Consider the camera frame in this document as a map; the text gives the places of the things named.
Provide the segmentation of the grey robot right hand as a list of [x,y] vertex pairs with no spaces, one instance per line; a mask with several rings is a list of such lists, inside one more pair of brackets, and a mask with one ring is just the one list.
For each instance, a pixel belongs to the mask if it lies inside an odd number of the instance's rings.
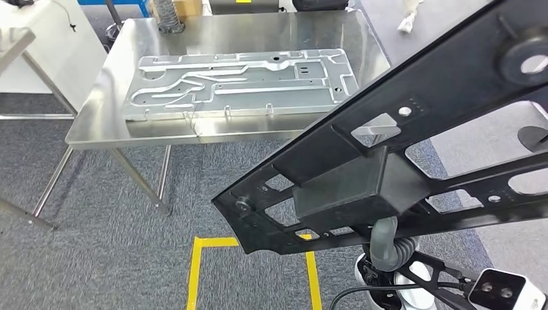
[[372,265],[385,272],[400,268],[404,262],[394,245],[394,236],[397,229],[395,216],[377,220],[371,231],[370,258]]

